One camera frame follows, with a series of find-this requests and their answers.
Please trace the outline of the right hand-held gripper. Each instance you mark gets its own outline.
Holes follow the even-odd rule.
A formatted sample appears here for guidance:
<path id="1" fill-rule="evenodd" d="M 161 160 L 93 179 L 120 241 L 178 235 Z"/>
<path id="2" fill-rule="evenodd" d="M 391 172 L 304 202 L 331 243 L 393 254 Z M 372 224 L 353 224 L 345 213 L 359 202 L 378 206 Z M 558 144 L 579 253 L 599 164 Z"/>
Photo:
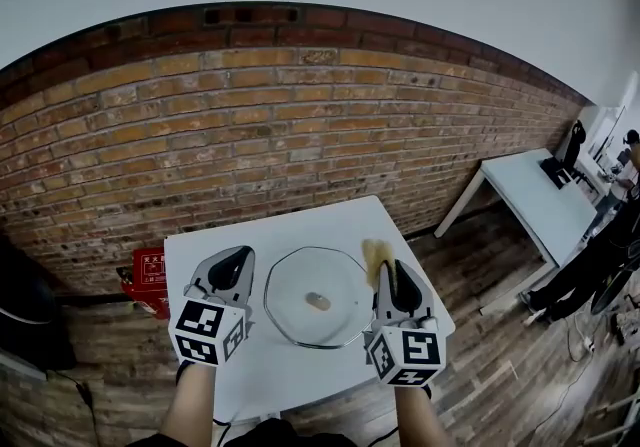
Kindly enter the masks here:
<path id="1" fill-rule="evenodd" d="M 394 306 L 402 313 L 398 325 L 384 325 L 365 335 L 366 364 L 387 385 L 426 385 L 445 368 L 445 337 L 433 317 L 433 294 L 407 263 L 395 260 Z M 376 323 L 392 319 L 391 270 L 378 272 Z"/>

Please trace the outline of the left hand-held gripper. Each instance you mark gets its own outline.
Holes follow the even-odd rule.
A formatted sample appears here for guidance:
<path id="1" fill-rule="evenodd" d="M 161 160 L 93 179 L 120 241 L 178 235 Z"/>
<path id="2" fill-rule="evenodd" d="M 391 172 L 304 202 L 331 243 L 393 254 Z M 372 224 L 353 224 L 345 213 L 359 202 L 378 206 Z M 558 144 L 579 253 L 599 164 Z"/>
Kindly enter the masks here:
<path id="1" fill-rule="evenodd" d="M 237 246 L 200 262 L 194 282 L 169 282 L 169 334 L 180 360 L 222 366 L 248 339 L 254 268 L 254 250 Z"/>

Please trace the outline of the yellow sponge cloth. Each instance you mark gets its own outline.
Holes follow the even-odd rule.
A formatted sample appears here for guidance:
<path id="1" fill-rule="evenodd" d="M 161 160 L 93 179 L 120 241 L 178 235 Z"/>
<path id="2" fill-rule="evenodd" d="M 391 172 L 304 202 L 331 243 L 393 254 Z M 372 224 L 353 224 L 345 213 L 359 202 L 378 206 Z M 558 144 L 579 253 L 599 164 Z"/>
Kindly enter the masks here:
<path id="1" fill-rule="evenodd" d="M 367 283 L 376 290 L 380 281 L 380 269 L 387 267 L 391 279 L 390 287 L 394 293 L 398 290 L 395 257 L 390 243 L 380 239 L 364 239 L 361 249 L 366 264 Z"/>

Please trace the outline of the clear glass plate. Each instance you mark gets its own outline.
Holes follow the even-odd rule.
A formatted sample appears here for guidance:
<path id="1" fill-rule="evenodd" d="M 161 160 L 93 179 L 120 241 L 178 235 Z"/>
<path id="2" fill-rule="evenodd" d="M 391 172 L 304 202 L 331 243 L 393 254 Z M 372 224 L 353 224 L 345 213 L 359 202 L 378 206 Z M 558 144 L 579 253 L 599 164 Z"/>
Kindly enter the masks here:
<path id="1" fill-rule="evenodd" d="M 263 303 L 268 318 L 291 344 L 337 350 L 369 329 L 373 297 L 365 268 L 350 254 L 303 246 L 271 266 Z"/>

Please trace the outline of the person's right forearm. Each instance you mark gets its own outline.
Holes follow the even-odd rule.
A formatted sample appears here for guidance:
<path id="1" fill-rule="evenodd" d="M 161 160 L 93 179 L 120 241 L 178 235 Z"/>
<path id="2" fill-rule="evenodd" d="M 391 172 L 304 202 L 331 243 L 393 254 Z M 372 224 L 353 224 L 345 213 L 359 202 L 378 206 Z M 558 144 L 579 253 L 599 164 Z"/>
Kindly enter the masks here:
<path id="1" fill-rule="evenodd" d="M 394 395 L 401 447 L 454 447 L 427 387 L 395 387 Z"/>

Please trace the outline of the person's left forearm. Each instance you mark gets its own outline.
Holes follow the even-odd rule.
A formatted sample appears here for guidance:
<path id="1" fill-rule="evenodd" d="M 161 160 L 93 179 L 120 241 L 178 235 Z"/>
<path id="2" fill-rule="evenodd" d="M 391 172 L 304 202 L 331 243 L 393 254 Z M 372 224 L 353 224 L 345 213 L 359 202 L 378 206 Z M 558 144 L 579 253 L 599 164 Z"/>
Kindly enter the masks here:
<path id="1" fill-rule="evenodd" d="M 160 433 L 188 447 L 210 447 L 212 442 L 216 368 L 191 364 L 181 372 L 176 393 Z"/>

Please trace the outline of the red fire extinguisher box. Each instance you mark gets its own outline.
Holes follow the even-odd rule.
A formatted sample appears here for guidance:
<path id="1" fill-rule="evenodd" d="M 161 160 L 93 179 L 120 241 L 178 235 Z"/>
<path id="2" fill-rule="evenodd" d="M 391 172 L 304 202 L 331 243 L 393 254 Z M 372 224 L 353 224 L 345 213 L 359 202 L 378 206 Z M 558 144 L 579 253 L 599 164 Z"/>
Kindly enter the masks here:
<path id="1" fill-rule="evenodd" d="M 156 319 L 170 316 L 163 248 L 133 252 L 133 283 L 130 296 Z"/>

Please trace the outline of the person's black shirt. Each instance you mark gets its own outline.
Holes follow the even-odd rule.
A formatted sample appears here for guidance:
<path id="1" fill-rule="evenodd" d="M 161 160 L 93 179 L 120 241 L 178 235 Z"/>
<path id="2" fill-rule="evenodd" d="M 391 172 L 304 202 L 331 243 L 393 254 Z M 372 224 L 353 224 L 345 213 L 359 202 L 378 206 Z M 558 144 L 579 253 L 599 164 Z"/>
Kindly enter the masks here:
<path id="1" fill-rule="evenodd" d="M 161 433 L 132 442 L 125 447 L 188 447 Z M 357 447 L 342 434 L 319 433 L 312 436 L 298 434 L 283 419 L 268 419 L 251 431 L 233 438 L 222 447 Z"/>

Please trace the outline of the white side table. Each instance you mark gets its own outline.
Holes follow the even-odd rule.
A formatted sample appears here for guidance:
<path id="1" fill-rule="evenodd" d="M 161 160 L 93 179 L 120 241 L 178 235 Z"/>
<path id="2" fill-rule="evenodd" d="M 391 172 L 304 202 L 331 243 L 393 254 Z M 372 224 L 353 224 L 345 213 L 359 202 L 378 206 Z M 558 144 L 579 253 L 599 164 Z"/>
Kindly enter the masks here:
<path id="1" fill-rule="evenodd" d="M 565 266 L 595 217 L 594 206 L 575 182 L 557 188 L 546 175 L 540 162 L 550 157 L 548 150 L 536 149 L 484 160 L 434 233 L 442 237 L 481 184 L 488 182 L 536 245 L 544 264 L 481 307 L 483 316 L 511 308 L 520 292 Z"/>

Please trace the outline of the black device on table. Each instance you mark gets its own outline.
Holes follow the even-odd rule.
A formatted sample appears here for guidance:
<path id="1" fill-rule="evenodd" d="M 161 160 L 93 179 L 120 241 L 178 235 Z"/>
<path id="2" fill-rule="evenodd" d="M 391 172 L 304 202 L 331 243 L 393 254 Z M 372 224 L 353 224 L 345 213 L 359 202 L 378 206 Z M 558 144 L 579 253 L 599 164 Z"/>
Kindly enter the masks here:
<path id="1" fill-rule="evenodd" d="M 562 189 L 564 186 L 573 182 L 570 173 L 555 157 L 549 157 L 540 161 L 539 166 L 557 189 Z"/>

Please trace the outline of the black round fan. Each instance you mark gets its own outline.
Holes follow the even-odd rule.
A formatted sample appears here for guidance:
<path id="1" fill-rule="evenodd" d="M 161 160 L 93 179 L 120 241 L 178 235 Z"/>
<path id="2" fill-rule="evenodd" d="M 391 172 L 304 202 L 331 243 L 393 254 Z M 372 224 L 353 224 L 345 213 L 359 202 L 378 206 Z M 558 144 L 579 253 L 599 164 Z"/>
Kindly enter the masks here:
<path id="1" fill-rule="evenodd" d="M 593 296 L 590 313 L 602 313 L 618 296 L 631 276 L 640 268 L 640 240 L 632 243 L 621 263 L 598 285 Z"/>

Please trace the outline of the black and white chair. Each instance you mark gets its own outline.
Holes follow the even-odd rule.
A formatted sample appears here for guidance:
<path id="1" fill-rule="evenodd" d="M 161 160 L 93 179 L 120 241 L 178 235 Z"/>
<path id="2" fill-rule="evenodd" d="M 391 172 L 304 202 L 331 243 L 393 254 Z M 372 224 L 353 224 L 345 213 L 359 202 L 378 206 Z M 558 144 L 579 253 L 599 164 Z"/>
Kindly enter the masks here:
<path id="1" fill-rule="evenodd" d="M 54 277 L 0 234 L 0 350 L 40 370 L 68 370 L 77 360 L 49 284 Z"/>

